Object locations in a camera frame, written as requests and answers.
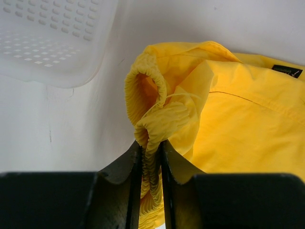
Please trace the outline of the yellow shorts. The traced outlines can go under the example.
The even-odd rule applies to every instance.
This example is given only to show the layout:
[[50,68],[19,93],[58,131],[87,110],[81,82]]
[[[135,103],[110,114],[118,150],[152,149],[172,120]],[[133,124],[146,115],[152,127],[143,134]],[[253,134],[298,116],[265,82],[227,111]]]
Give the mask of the yellow shorts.
[[212,41],[160,43],[136,58],[124,90],[142,147],[141,229],[164,223],[164,140],[204,172],[305,177],[304,66]]

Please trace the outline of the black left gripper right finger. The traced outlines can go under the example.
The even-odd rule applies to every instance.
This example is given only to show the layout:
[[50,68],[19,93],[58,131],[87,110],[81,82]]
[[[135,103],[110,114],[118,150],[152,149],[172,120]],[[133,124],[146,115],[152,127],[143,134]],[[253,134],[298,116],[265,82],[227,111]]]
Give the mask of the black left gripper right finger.
[[161,144],[168,229],[302,229],[305,185],[288,173],[207,174]]

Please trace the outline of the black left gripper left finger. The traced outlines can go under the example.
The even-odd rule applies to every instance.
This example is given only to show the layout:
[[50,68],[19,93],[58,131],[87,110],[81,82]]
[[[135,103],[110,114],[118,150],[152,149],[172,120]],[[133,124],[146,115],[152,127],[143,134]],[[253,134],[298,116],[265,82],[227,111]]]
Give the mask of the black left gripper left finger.
[[133,143],[98,172],[7,172],[0,175],[3,229],[136,229],[141,148]]

